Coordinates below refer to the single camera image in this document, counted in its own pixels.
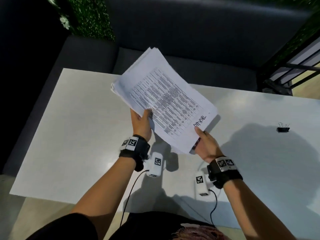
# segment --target artificial grass wall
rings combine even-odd
[[[65,28],[75,35],[114,40],[104,0],[48,0]],[[307,8],[314,12],[297,34],[265,65],[269,70],[320,30],[320,0],[250,0],[278,6]]]

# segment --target floor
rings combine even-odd
[[[294,79],[293,83],[303,79],[308,73],[311,72],[303,73]],[[320,75],[294,88],[292,92],[295,97],[320,100]],[[73,208],[72,204],[10,195],[13,182],[14,177],[0,175],[0,240],[24,240],[47,223],[68,214]],[[105,240],[118,229],[121,214],[118,212],[115,215]],[[218,226],[218,229],[230,239],[245,239],[239,229],[221,226]]]

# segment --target stack of paper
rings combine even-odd
[[[111,86],[140,116],[152,109],[150,125],[164,141],[189,153],[198,135],[217,115],[217,108],[169,65],[157,48],[148,48]]]

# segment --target black cable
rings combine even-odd
[[[211,191],[212,193],[214,193],[214,196],[216,197],[216,205],[214,206],[214,209],[210,212],[210,219],[211,219],[211,223],[212,225],[214,225],[214,222],[212,221],[212,213],[214,212],[214,210],[217,208],[217,205],[218,205],[218,198],[217,198],[217,195],[216,193],[211,190],[211,189],[208,189],[209,191]]]
[[[124,209],[123,209],[123,212],[122,212],[122,217],[121,217],[120,226],[122,225],[122,220],[123,220],[123,216],[125,215],[125,211],[126,211],[126,207],[127,207],[128,201],[129,201],[129,197],[130,197],[130,195],[131,195],[132,190],[134,189],[134,185],[136,184],[136,181],[134,181],[134,183],[133,183],[133,185],[132,185],[132,188],[131,188],[131,190],[130,190],[130,193],[129,193],[127,202],[125,203],[125,206],[124,206]]]

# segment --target person's left hand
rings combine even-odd
[[[133,127],[133,134],[142,136],[146,141],[149,141],[152,135],[152,131],[149,123],[149,115],[151,113],[151,109],[145,109],[143,112],[142,118],[130,109],[131,112],[131,122]]]

